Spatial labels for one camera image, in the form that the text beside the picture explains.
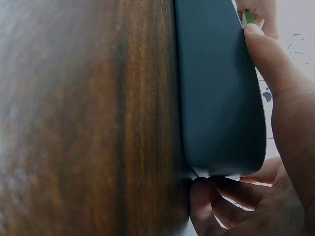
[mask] brown wood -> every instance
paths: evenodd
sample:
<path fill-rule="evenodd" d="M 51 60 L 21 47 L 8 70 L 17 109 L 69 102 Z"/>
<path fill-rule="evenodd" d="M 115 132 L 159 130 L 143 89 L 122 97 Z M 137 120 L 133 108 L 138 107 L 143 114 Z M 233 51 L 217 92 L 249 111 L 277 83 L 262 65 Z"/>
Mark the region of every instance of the brown wood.
<path fill-rule="evenodd" d="M 172 0 L 0 0 L 0 234 L 183 235 Z"/>

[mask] dark teal case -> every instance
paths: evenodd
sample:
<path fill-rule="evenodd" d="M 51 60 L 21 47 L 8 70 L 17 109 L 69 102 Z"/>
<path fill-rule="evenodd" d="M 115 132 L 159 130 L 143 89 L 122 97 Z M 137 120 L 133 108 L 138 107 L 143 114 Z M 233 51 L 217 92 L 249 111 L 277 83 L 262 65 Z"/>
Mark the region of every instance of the dark teal case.
<path fill-rule="evenodd" d="M 230 0 L 175 0 L 184 153 L 200 176 L 245 176 L 266 152 L 255 67 Z"/>

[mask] green object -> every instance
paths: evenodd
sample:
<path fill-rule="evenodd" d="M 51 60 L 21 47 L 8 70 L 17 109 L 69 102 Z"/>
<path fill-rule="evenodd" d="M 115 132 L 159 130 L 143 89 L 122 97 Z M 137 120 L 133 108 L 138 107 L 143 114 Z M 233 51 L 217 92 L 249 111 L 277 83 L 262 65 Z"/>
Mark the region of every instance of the green object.
<path fill-rule="evenodd" d="M 249 12 L 249 11 L 245 11 L 243 13 L 243 25 L 246 24 L 257 24 L 255 17 Z"/>

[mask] dark wood grain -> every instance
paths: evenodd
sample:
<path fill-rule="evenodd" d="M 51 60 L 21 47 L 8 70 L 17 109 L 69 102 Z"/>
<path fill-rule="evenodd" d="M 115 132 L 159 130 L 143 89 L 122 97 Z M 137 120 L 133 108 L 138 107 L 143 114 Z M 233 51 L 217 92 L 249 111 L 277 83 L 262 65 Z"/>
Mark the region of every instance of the dark wood grain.
<path fill-rule="evenodd" d="M 171 0 L 0 0 L 0 234 L 182 235 Z"/>

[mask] skin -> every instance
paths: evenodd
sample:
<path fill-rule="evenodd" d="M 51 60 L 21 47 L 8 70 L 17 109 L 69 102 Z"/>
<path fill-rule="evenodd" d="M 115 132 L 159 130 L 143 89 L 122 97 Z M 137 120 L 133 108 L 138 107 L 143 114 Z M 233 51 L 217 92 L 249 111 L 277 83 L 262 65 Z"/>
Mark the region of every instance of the skin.
<path fill-rule="evenodd" d="M 279 38 L 276 0 L 236 0 L 236 4 L 239 15 L 251 12 L 266 36 Z"/>
<path fill-rule="evenodd" d="M 248 24 L 244 32 L 249 54 L 273 94 L 272 127 L 281 157 L 240 182 L 198 178 L 190 192 L 191 219 L 199 236 L 315 235 L 315 82 L 259 26 Z"/>

